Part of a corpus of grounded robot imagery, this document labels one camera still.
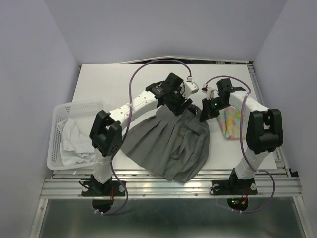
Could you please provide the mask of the floral pastel skirt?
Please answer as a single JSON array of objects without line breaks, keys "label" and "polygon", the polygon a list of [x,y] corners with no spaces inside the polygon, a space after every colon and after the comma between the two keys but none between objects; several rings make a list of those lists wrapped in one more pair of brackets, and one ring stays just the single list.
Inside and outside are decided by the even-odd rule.
[{"label": "floral pastel skirt", "polygon": [[241,112],[235,107],[230,106],[219,112],[217,121],[225,139],[240,139],[240,119]]}]

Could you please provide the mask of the grey skirt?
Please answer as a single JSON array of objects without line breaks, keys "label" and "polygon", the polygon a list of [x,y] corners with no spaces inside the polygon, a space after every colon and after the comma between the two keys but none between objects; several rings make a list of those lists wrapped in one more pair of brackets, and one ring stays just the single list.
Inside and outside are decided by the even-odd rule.
[{"label": "grey skirt", "polygon": [[168,181],[186,183],[209,157],[210,129],[191,104],[175,116],[167,106],[129,130],[121,150],[142,168]]}]

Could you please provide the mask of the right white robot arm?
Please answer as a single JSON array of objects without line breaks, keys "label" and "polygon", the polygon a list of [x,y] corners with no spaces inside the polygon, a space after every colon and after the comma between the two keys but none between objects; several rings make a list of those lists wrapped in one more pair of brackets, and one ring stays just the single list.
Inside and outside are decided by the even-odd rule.
[{"label": "right white robot arm", "polygon": [[256,195],[255,174],[260,172],[263,160],[283,144],[282,114],[278,109],[269,109],[249,95],[251,88],[244,84],[234,87],[233,77],[218,76],[217,88],[205,84],[202,91],[206,97],[202,100],[201,121],[219,116],[220,111],[230,106],[240,111],[240,126],[247,126],[246,137],[240,137],[242,159],[233,168],[228,179],[213,180],[211,195]]}]

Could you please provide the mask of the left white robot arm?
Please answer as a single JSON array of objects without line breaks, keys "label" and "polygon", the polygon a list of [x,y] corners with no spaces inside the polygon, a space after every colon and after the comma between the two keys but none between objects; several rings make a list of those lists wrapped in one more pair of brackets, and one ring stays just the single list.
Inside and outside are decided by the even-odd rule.
[{"label": "left white robot arm", "polygon": [[82,196],[112,196],[120,191],[119,182],[112,182],[111,161],[120,150],[131,122],[143,114],[166,105],[174,115],[182,114],[191,104],[190,95],[197,93],[199,87],[188,76],[184,81],[174,73],[166,80],[152,83],[136,98],[115,110],[99,111],[94,119],[89,138],[95,153],[94,171],[82,185]]}]

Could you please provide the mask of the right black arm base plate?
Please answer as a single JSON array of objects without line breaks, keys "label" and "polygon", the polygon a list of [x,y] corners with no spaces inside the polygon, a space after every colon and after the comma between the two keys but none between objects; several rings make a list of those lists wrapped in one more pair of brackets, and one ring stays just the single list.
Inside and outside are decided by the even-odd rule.
[{"label": "right black arm base plate", "polygon": [[257,195],[257,187],[254,179],[237,180],[213,180],[210,194],[214,196]]}]

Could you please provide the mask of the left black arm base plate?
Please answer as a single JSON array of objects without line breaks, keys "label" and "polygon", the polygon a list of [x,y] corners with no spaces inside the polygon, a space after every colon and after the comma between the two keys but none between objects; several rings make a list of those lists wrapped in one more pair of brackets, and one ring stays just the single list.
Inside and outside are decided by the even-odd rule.
[{"label": "left black arm base plate", "polygon": [[124,197],[126,195],[123,185],[118,181],[108,181],[104,184],[93,180],[80,180],[83,197]]}]

